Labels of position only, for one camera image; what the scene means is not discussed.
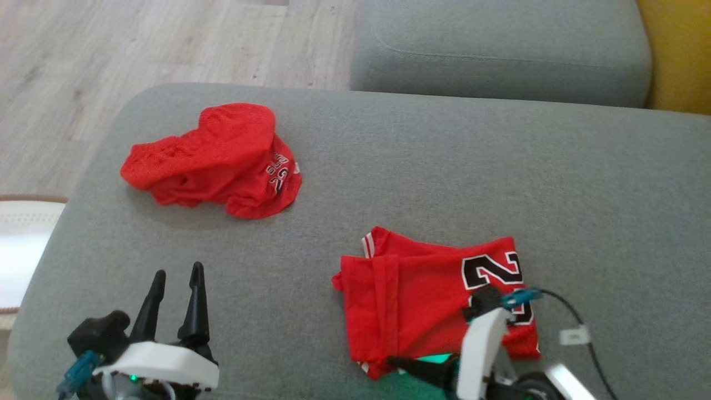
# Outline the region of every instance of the gray sofa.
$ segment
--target gray sofa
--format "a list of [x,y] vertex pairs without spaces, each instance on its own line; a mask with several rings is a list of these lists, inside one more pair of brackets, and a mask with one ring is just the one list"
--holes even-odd
[[[132,144],[195,127],[210,105],[271,107],[304,183],[259,221],[222,206],[159,206],[119,168]],[[115,309],[135,317],[168,273],[158,339],[183,321],[194,261],[205,264],[220,387],[204,399],[440,399],[408,376],[369,380],[348,356],[342,254],[382,225],[453,246],[512,235],[525,279],[576,305],[621,399],[708,394],[711,118],[517,100],[164,85],[121,111],[71,197],[10,340],[20,399],[49,399],[74,361],[67,335]],[[533,305],[539,364],[564,362],[607,399],[574,327]]]
[[366,0],[351,89],[641,107],[634,0]]

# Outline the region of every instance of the folded red jersey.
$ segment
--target folded red jersey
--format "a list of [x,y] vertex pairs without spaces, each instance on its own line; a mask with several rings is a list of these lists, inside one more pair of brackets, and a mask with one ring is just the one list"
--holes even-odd
[[[366,258],[341,258],[333,285],[343,291],[351,358],[372,379],[391,370],[388,357],[459,352],[468,327],[462,310],[478,288],[491,284],[508,294],[525,287],[511,237],[453,248],[375,227],[363,248]],[[503,338],[509,355],[540,357],[530,306],[513,314]]]
[[301,186],[299,166],[275,125],[264,105],[209,107],[196,129],[134,145],[121,176],[162,205],[210,201],[227,204],[234,216],[264,218],[290,205]]

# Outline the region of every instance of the black cable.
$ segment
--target black cable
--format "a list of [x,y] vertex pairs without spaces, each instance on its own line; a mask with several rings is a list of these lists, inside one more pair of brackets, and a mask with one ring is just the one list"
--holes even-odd
[[[549,295],[553,298],[556,298],[558,301],[563,303],[563,305],[567,307],[570,313],[573,314],[573,317],[578,322],[578,324],[585,325],[582,321],[582,318],[580,317],[580,314],[578,314],[578,311],[575,310],[575,307],[573,307],[572,304],[568,302],[568,300],[564,299],[561,295],[550,290],[539,289],[539,291],[545,295]],[[619,400],[615,392],[612,390],[612,386],[610,386],[610,383],[607,381],[605,373],[602,371],[600,361],[597,359],[597,353],[595,352],[595,348],[592,346],[592,342],[587,343],[587,349],[590,351],[590,358],[592,358],[592,364],[595,366],[597,374],[600,376],[600,380],[602,380],[602,384],[605,385],[605,389],[607,389],[607,394],[609,394],[613,400]]]

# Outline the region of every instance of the mustard yellow fabric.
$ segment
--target mustard yellow fabric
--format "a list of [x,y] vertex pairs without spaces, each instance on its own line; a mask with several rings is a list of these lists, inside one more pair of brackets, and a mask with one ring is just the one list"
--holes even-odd
[[653,57],[648,104],[711,115],[711,0],[637,0]]

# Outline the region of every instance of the blue connector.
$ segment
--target blue connector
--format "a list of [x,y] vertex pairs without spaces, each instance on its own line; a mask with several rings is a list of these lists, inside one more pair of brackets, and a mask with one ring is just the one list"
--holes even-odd
[[540,299],[542,294],[536,288],[520,289],[501,298],[503,307],[509,311],[522,304],[527,304],[531,300]]
[[66,399],[74,396],[84,383],[91,378],[94,369],[101,365],[99,356],[91,350],[87,350],[81,357],[72,365],[67,372],[64,373],[64,381],[57,386],[57,393],[60,399]]

